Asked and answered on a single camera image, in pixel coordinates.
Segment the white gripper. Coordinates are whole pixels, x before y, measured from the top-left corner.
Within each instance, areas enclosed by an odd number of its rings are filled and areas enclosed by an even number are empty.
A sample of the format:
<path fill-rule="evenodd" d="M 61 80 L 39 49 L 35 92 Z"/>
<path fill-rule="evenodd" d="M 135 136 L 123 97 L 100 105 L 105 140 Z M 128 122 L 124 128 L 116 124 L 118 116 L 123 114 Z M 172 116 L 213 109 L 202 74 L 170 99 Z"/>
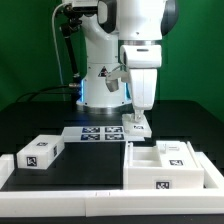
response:
<path fill-rule="evenodd" d="M 162 65 L 161 46 L 122 45 L 120 59 L 128 70 L 134 121 L 139 123 L 143 120 L 143 110 L 151 110 L 154 104 L 157 69 Z"/>

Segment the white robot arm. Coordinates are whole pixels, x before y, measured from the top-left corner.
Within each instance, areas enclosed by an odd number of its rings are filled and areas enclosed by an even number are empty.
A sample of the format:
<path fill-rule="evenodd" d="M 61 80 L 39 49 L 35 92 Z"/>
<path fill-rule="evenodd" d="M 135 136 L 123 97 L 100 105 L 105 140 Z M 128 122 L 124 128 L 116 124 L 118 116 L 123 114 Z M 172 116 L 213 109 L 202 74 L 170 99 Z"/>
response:
<path fill-rule="evenodd" d="M 84 33 L 87 72 L 73 72 L 77 106 L 109 113 L 129 105 L 122 120 L 142 123 L 154 104 L 161 40 L 178 20 L 177 0 L 62 0 L 62 7 L 65 38 Z"/>

